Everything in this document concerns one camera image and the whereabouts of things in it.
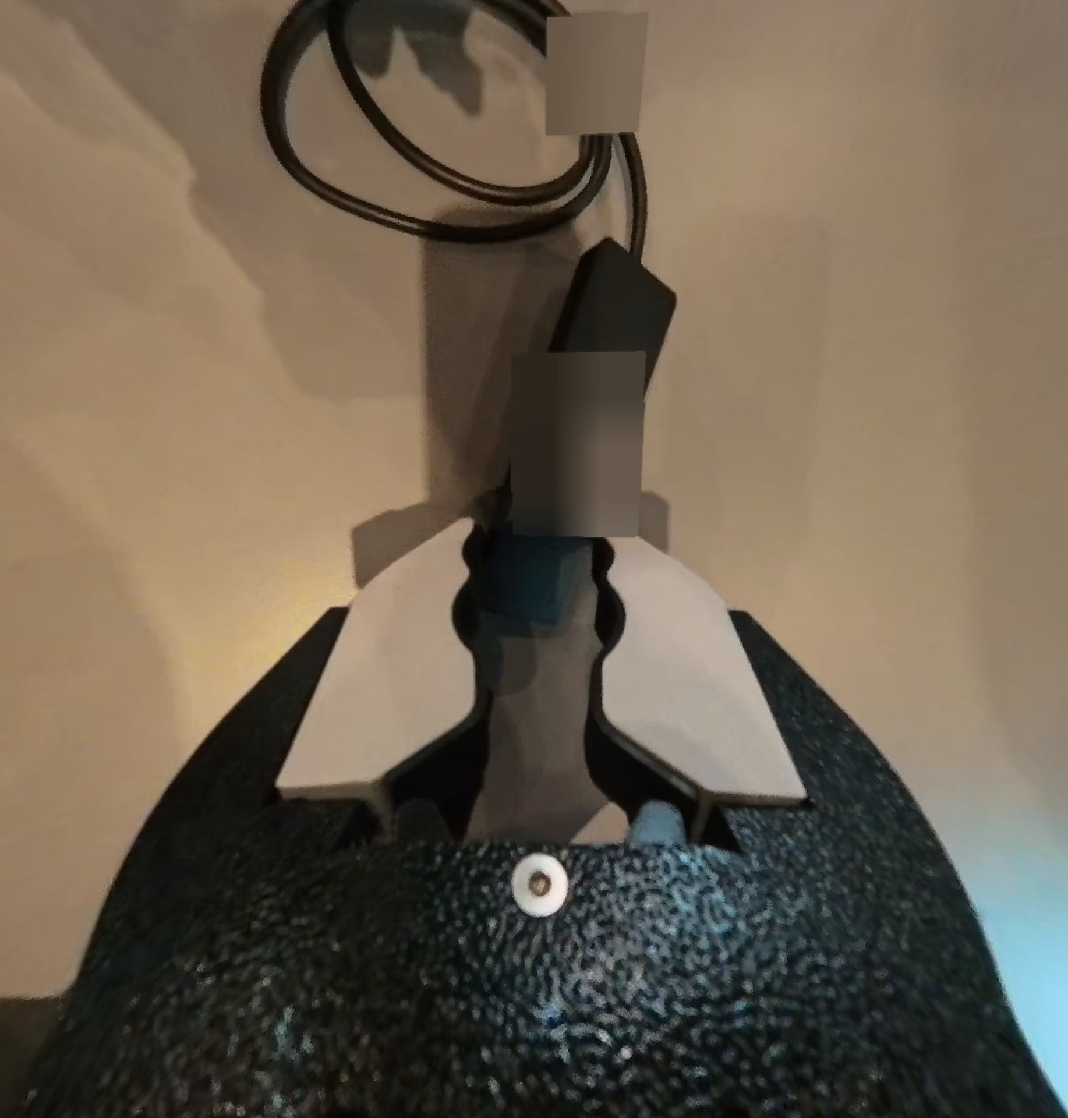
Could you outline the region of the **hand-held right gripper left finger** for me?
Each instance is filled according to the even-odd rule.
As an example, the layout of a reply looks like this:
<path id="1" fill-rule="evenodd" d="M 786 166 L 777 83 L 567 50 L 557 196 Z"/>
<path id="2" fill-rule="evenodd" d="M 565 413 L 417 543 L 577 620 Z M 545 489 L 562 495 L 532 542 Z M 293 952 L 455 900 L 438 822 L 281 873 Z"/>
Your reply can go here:
<path id="1" fill-rule="evenodd" d="M 484 541 L 460 519 L 355 595 L 277 775 L 283 800 L 358 800 L 384 823 L 428 802 L 465 837 L 494 699 L 476 662 Z"/>

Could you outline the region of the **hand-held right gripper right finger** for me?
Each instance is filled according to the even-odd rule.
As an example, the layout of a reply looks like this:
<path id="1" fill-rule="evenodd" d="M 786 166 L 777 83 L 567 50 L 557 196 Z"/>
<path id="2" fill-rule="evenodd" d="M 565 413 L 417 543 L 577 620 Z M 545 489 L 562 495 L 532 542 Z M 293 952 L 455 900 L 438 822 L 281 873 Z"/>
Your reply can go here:
<path id="1" fill-rule="evenodd" d="M 806 807 L 724 597 L 637 537 L 598 538 L 592 563 L 584 762 L 628 830 L 737 850 L 727 811 Z"/>

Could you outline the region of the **black usb hub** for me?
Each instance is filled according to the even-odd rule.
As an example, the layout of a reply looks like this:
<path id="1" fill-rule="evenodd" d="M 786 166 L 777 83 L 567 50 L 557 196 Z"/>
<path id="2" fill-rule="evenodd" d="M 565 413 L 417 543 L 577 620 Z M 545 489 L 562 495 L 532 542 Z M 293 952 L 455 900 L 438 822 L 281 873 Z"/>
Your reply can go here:
<path id="1" fill-rule="evenodd" d="M 637 536 L 643 414 L 675 293 L 605 239 L 578 260 L 544 349 L 514 356 L 507 473 L 478 596 L 554 626 L 601 538 Z"/>

